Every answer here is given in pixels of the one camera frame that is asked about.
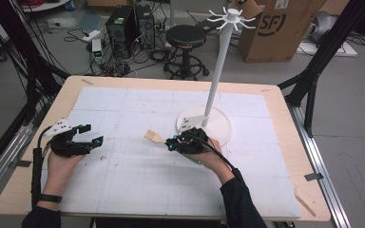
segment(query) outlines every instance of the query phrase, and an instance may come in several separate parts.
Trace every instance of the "gray floor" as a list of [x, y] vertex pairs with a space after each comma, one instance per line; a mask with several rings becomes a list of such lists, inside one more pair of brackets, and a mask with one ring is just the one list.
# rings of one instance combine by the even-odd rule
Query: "gray floor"
[[[81, 17], [82, 12], [74, 15]], [[67, 33], [46, 33], [50, 51], [72, 74], [88, 70], [88, 52], [81, 42], [67, 43]], [[210, 81], [217, 59], [218, 39], [209, 36], [207, 43], [194, 53], [211, 71], [200, 81]], [[352, 227], [365, 227], [365, 47], [351, 44], [356, 58], [335, 57], [323, 71], [317, 88], [313, 130], [317, 146]], [[311, 56], [296, 54], [291, 62], [246, 64], [238, 51], [229, 48], [222, 82], [277, 85], [299, 74]], [[129, 62], [132, 69], [150, 65]], [[126, 77], [168, 79], [163, 65], [137, 70]], [[0, 62], [0, 137], [26, 102], [25, 93], [10, 61]], [[0, 192], [11, 170], [0, 181]], [[22, 218], [0, 216], [0, 227], [19, 227]], [[88, 227], [88, 218], [64, 218], [64, 227]], [[327, 222], [296, 222], [297, 227], [335, 227]]]

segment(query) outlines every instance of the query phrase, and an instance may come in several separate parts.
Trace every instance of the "person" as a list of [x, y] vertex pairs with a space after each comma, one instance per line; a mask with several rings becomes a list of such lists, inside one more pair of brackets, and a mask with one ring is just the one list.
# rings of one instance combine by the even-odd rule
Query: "person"
[[[210, 141], [214, 145], [215, 149], [221, 151], [218, 141]], [[219, 178], [221, 182], [221, 194], [223, 196], [227, 223], [230, 228], [267, 227], [251, 200], [250, 192], [245, 183], [233, 175], [229, 166], [220, 157], [210, 151], [187, 156], [201, 162], [203, 166], [212, 170]], [[48, 180], [42, 193], [61, 197], [66, 189], [67, 181], [69, 180], [74, 167], [82, 158], [83, 156], [63, 158], [55, 155], [54, 153], [50, 153], [48, 156]], [[103, 227], [109, 223], [116, 223], [117, 220], [119, 219], [97, 218], [96, 222], [102, 224]], [[31, 210], [24, 218], [22, 227], [61, 227], [59, 203], [39, 200], [33, 210]]]

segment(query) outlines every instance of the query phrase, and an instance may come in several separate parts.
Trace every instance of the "chair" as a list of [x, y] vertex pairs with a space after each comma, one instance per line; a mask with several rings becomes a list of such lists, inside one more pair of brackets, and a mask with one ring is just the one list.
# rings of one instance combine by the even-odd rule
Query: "chair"
[[[194, 80], [198, 81], [197, 75], [200, 72], [203, 76], [209, 75], [209, 70], [201, 60], [190, 55], [191, 50], [201, 47], [206, 42], [203, 29], [188, 25], [175, 26], [167, 32], [165, 40], [175, 48], [163, 67], [164, 71], [171, 73], [170, 80], [174, 77], [182, 79], [194, 77]], [[176, 54], [179, 49], [182, 50], [182, 54]]]

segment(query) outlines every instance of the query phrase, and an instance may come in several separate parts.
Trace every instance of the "table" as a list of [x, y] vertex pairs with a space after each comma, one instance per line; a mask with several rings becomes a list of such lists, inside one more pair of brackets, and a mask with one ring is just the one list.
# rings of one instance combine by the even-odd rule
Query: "table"
[[[210, 87], [210, 83], [72, 76], [67, 79], [37, 130], [36, 136], [40, 135], [42, 129], [69, 114], [84, 86], [204, 91]], [[305, 175], [313, 173], [313, 169], [279, 88], [275, 85], [220, 83], [218, 91], [259, 94], [264, 97], [298, 199], [301, 210], [301, 217], [298, 220], [325, 221], [330, 219], [330, 212], [317, 181], [307, 181], [304, 178]], [[22, 160], [32, 161], [32, 147], [36, 145], [36, 142], [37, 137], [32, 140], [31, 146]], [[30, 180], [31, 166], [15, 169], [0, 196], [0, 214], [24, 215], [26, 213], [30, 200]]]

